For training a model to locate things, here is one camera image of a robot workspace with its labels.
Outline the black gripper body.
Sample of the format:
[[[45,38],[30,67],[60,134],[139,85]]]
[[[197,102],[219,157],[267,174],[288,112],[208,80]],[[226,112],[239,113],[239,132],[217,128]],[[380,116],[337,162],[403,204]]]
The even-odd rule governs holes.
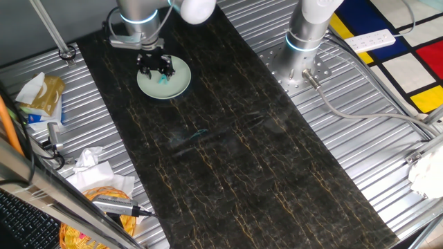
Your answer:
[[[163,53],[163,50],[156,49],[144,54],[138,54],[136,64],[139,67],[148,69],[172,68],[172,58]]]

